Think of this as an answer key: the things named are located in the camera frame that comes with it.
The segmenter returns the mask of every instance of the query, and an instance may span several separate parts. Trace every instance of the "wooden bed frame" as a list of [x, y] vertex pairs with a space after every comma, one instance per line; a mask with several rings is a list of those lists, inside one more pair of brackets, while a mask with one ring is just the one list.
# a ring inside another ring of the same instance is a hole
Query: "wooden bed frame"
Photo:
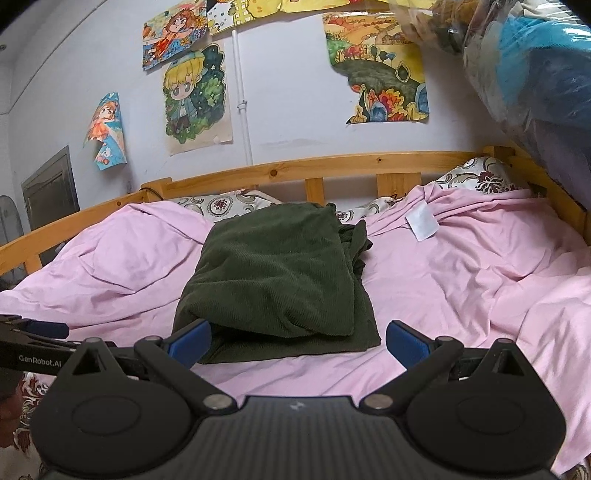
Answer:
[[558, 216], [591, 244], [591, 218], [571, 197], [556, 185], [532, 159], [515, 156], [509, 147], [485, 147], [476, 152], [411, 152], [337, 155], [236, 168], [190, 179], [171, 178], [151, 181], [140, 191], [110, 200], [43, 226], [0, 247], [0, 275], [24, 264], [27, 273], [41, 269], [39, 254], [99, 223], [128, 203], [224, 193], [254, 188], [258, 185], [304, 180], [306, 197], [321, 205], [324, 201], [323, 179], [376, 175], [378, 196], [403, 196], [421, 184], [421, 174], [445, 173], [473, 157], [488, 155], [508, 163], [527, 182], [544, 190]]

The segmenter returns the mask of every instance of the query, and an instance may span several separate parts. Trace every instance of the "paper drawing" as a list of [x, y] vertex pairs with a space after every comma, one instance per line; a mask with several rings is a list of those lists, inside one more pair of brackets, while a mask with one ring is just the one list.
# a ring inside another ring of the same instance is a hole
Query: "paper drawing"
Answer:
[[425, 120], [429, 115], [423, 62], [392, 13], [323, 16], [330, 64], [359, 93], [347, 123]]
[[232, 140], [224, 53], [212, 43], [170, 64], [164, 74], [170, 154]]
[[92, 122], [88, 127], [86, 140], [99, 140], [103, 142], [96, 156], [96, 164], [100, 170], [104, 170], [121, 163], [127, 163], [125, 158], [125, 142], [121, 126], [121, 108], [119, 107], [119, 95], [116, 92], [109, 93], [100, 101]]
[[208, 0], [207, 24], [212, 35], [279, 11], [312, 12], [357, 4], [363, 0]]
[[144, 70], [191, 48], [207, 31], [205, 0], [183, 2], [144, 24]]

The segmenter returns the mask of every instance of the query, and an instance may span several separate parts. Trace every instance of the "white pipe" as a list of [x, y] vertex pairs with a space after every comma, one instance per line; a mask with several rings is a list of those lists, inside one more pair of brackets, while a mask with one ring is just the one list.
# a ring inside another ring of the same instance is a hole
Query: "white pipe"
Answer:
[[242, 77], [242, 64], [240, 61], [240, 48], [238, 46], [238, 32], [236, 27], [232, 30], [232, 50], [234, 52], [234, 68], [236, 70], [236, 78], [238, 79], [238, 115], [240, 116], [240, 123], [242, 125], [242, 142], [244, 143], [244, 154], [246, 156], [246, 164], [252, 166], [252, 145], [251, 135], [248, 129], [248, 118], [246, 116], [247, 100], [244, 98], [244, 79]]

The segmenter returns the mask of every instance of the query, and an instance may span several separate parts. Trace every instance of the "folded green cloth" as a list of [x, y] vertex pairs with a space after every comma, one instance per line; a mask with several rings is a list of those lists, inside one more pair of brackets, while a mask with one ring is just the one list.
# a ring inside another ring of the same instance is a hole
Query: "folded green cloth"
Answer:
[[204, 318], [200, 363], [360, 352], [380, 344], [361, 284], [366, 225], [334, 205], [284, 203], [218, 222], [178, 303], [173, 332]]

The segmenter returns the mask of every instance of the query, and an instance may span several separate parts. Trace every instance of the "pink blanket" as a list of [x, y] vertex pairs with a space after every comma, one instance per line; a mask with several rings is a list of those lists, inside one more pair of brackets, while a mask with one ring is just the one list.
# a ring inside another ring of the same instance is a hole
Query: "pink blanket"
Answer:
[[[591, 452], [591, 255], [545, 200], [528, 195], [416, 187], [367, 219], [374, 247], [363, 283], [382, 337], [392, 319], [401, 319], [466, 346], [516, 339], [567, 419], [553, 467], [562, 473]], [[404, 216], [421, 200], [441, 227], [418, 243]], [[210, 228], [174, 203], [126, 206], [18, 288], [0, 293], [0, 313], [66, 321], [76, 340], [98, 335], [123, 346], [148, 334], [167, 336]], [[239, 400], [258, 394], [356, 401], [404, 371], [384, 345], [193, 370]]]

